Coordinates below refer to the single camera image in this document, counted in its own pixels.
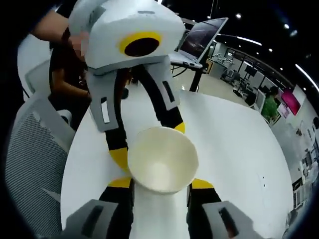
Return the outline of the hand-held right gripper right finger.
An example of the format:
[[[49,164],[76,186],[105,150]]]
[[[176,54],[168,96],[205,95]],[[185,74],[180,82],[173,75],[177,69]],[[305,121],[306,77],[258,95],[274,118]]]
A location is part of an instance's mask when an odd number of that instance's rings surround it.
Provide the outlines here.
[[[194,179],[187,189],[188,231],[191,239],[250,239],[252,220],[229,201],[222,201],[214,186]]]

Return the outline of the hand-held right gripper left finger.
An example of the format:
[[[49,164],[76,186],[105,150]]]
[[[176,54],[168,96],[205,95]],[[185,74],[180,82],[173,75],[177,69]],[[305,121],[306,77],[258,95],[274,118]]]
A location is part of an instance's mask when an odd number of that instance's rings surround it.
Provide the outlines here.
[[[109,183],[66,220],[66,239],[128,239],[133,223],[134,182],[122,177]]]

